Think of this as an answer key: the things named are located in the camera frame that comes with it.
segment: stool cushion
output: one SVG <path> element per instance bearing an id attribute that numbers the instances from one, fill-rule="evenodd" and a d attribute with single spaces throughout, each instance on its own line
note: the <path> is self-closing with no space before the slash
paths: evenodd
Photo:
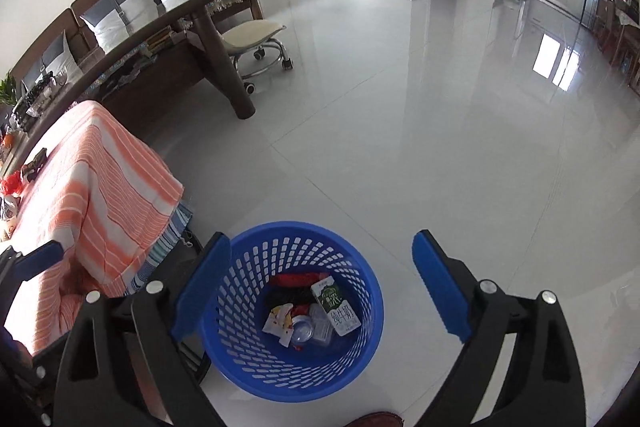
<path id="1" fill-rule="evenodd" d="M 274 21 L 247 21 L 222 34 L 222 40 L 226 52 L 229 55 L 237 55 L 259 46 L 284 28 L 282 24 Z"/>

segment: blue plastic basket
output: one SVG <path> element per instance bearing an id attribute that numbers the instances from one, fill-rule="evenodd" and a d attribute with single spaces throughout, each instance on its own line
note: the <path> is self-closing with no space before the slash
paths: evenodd
<path id="1" fill-rule="evenodd" d="M 267 223 L 231 240 L 230 265 L 199 326 L 213 364 L 245 391 L 279 402 L 304 402 L 335 393 L 356 378 L 378 347 L 382 292 L 367 262 L 329 230 L 295 221 Z M 269 311 L 262 289 L 276 273 L 331 272 L 362 326 L 334 334 L 328 347 L 283 347 L 262 333 Z"/>

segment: white tile floor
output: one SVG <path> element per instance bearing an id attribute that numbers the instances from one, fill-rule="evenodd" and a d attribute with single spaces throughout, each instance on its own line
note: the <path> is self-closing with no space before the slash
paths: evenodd
<path id="1" fill-rule="evenodd" d="M 203 81 L 147 141 L 203 240 L 279 219 L 335 230 L 375 270 L 386 321 L 366 371 L 319 401 L 271 403 L 212 369 L 225 422 L 340 427 L 386 409 L 413 425 L 460 350 L 411 261 L 428 228 L 478 279 L 558 294 L 593 424 L 640 359 L 640 98 L 593 38 L 535 0 L 262 4 L 294 71 L 257 79 L 247 121 Z M 549 78 L 532 70 L 544 34 L 561 46 Z M 565 46 L 579 67 L 561 82 Z"/>

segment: orange striped cloth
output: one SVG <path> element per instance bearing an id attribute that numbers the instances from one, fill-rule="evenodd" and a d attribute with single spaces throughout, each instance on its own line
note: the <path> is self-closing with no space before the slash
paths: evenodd
<path id="1" fill-rule="evenodd" d="M 10 242 L 28 253 L 55 239 L 65 256 L 22 284 L 5 323 L 32 353 L 70 330 L 89 291 L 123 295 L 183 191 L 160 157 L 96 102 L 67 111 L 33 154 L 42 147 L 49 160 L 23 194 Z"/>

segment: green plant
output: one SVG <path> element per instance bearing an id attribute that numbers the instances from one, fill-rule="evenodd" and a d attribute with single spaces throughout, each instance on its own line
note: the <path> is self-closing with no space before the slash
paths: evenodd
<path id="1" fill-rule="evenodd" d="M 11 72 L 0 80 L 0 103 L 15 106 L 18 100 L 15 96 L 15 78 Z"/>

